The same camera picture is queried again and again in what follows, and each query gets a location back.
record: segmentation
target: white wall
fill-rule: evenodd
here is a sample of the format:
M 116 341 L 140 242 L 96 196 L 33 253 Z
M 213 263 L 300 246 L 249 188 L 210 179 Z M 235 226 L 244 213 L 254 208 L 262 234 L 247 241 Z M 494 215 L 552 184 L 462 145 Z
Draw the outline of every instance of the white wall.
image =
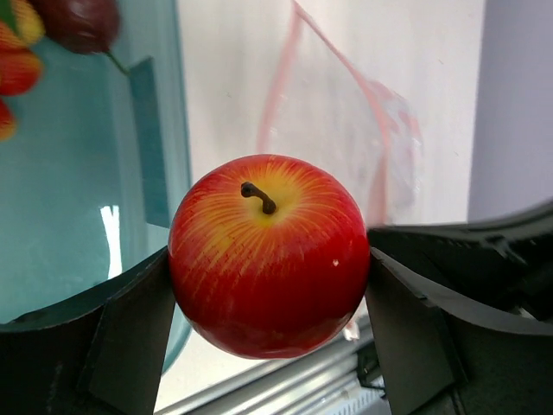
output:
M 425 145 L 416 220 L 465 220 L 484 0 L 300 3 L 358 69 L 414 106 Z M 194 181 L 253 152 L 289 16 L 284 0 L 180 0 Z M 158 407 L 251 364 L 193 334 Z

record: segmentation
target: apple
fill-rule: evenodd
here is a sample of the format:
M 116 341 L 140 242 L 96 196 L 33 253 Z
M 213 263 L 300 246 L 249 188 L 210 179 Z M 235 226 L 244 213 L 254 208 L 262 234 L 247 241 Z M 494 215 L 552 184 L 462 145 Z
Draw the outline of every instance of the apple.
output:
M 42 20 L 29 1 L 11 0 L 10 2 L 19 34 L 15 34 L 5 22 L 0 21 L 0 51 L 2 52 L 31 47 L 44 37 Z
M 30 91 L 42 76 L 44 64 L 30 49 L 0 52 L 0 95 Z
M 201 178 L 169 234 L 176 302 L 214 346 L 293 358 L 336 336 L 365 293 L 369 242 L 359 208 L 327 172 L 245 156 Z
M 9 107 L 0 99 L 0 142 L 12 138 L 17 131 L 17 121 Z

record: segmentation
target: plastic bag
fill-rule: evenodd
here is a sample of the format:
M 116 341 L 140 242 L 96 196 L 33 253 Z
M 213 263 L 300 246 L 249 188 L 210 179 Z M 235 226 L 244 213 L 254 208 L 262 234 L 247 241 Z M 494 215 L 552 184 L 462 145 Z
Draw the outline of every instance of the plastic bag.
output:
M 406 101 L 361 74 L 295 1 L 257 152 L 300 158 L 338 179 L 368 227 L 394 223 L 420 190 L 422 143 Z M 356 319 L 344 329 L 359 338 Z

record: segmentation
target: red fruit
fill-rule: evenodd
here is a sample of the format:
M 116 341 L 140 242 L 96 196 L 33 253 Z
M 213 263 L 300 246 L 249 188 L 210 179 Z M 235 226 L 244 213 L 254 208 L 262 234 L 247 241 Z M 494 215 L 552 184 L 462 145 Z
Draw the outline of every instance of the red fruit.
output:
M 116 0 L 29 0 L 46 35 L 76 54 L 107 53 L 119 33 Z
M 16 134 L 17 122 L 5 102 L 0 100 L 0 141 L 7 140 Z
M 337 335 L 369 267 L 353 198 L 286 156 L 239 158 L 203 177 L 179 206 L 168 251 L 176 301 L 194 329 L 247 358 L 297 357 Z
M 0 53 L 0 95 L 28 92 L 42 76 L 41 60 L 28 49 Z

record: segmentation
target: metal rail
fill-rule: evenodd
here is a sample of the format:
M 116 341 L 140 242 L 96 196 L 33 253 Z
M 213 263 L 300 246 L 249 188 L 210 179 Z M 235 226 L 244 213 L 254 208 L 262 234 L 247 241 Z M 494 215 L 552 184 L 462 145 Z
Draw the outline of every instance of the metal rail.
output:
M 359 320 L 359 327 L 359 341 L 349 342 L 340 334 L 311 354 L 294 360 L 267 361 L 155 415 L 298 413 L 315 405 L 318 402 L 315 396 L 321 391 L 332 394 L 331 385 L 340 388 L 355 381 L 357 357 L 354 354 L 372 342 L 368 317 Z

